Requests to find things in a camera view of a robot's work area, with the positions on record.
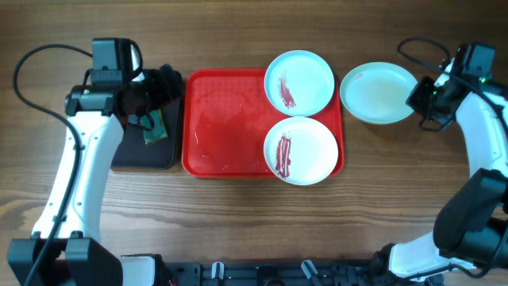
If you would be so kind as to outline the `green yellow sponge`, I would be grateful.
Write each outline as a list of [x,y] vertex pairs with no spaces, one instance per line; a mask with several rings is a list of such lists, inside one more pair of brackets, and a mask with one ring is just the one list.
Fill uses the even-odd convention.
[[153,110],[140,119],[144,127],[144,141],[146,144],[168,138],[161,110]]

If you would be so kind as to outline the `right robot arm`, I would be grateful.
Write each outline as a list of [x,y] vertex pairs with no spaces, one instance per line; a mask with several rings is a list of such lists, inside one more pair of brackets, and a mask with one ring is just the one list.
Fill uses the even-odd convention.
[[507,89],[484,78],[424,77],[407,104],[430,121],[455,121],[466,141],[470,178],[438,213],[433,231],[389,244],[371,259],[377,285],[430,281],[459,270],[479,279],[507,266]]

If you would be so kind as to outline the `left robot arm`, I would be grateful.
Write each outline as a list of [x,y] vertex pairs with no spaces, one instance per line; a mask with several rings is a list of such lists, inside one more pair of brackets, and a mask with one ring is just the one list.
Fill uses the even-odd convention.
[[156,114],[183,95],[182,76],[165,64],[140,81],[77,85],[67,97],[69,128],[45,209],[28,239],[10,243],[8,263],[22,285],[165,285],[158,254],[115,257],[100,243],[102,199],[124,136],[120,118]]

